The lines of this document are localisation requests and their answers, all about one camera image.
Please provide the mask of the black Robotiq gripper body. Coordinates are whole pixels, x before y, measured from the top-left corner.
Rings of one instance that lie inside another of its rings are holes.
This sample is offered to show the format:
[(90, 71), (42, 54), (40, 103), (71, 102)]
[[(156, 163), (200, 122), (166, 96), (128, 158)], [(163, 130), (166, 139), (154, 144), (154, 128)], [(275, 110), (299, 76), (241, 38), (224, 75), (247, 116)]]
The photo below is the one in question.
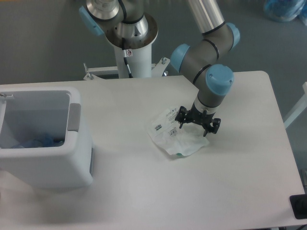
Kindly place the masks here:
[(206, 111), (200, 112), (196, 108), (191, 108), (188, 112), (187, 122), (208, 126), (212, 122), (213, 116), (214, 114), (207, 114)]

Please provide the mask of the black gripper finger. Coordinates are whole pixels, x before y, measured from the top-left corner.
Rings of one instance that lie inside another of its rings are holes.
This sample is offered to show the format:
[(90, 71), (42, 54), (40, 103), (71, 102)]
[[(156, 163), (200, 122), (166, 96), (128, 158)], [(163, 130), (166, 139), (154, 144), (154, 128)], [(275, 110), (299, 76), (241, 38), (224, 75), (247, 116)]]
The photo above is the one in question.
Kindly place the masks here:
[(187, 110), (186, 107), (180, 106), (179, 111), (175, 117), (175, 121), (179, 123), (179, 129), (182, 128), (184, 124), (191, 122), (190, 110)]
[(220, 118), (209, 118), (205, 120), (201, 126), (204, 129), (203, 137), (206, 137), (208, 133), (216, 134), (221, 124)]

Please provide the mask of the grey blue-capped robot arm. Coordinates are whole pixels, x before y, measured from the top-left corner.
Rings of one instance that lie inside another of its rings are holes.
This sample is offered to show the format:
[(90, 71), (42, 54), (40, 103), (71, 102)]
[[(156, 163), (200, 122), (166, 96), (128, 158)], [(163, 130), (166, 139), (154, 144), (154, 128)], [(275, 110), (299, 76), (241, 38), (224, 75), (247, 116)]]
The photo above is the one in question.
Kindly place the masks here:
[[(179, 45), (172, 53), (173, 68), (189, 80), (198, 94), (190, 109), (180, 107), (176, 121), (195, 123), (204, 133), (217, 133), (221, 120), (216, 110), (234, 81), (232, 70), (217, 60), (232, 50), (240, 32), (226, 23), (214, 0), (189, 0), (188, 7), (202, 35), (196, 46)], [(96, 36), (105, 36), (116, 54), (120, 78), (151, 77), (152, 55), (143, 55), (158, 35), (155, 19), (145, 12), (142, 0), (87, 0), (79, 9), (85, 26)]]

